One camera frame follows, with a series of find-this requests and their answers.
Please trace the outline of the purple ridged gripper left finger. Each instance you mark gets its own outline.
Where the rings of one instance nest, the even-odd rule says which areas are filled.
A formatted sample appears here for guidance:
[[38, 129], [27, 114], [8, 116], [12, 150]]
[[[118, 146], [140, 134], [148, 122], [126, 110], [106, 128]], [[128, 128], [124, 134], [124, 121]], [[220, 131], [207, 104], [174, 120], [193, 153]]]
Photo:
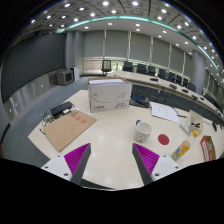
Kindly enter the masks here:
[[91, 154], [91, 144], [87, 143], [64, 156], [65, 161], [72, 173], [71, 182], [80, 184], [86, 164]]

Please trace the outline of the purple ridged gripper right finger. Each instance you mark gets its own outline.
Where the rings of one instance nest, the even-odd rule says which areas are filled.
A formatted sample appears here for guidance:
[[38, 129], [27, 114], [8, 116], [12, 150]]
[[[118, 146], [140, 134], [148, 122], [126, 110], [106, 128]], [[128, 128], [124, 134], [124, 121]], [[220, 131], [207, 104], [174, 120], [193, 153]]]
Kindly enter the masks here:
[[151, 175], [159, 160], [159, 155], [136, 143], [132, 146], [132, 154], [135, 158], [143, 184], [148, 185], [152, 183]]

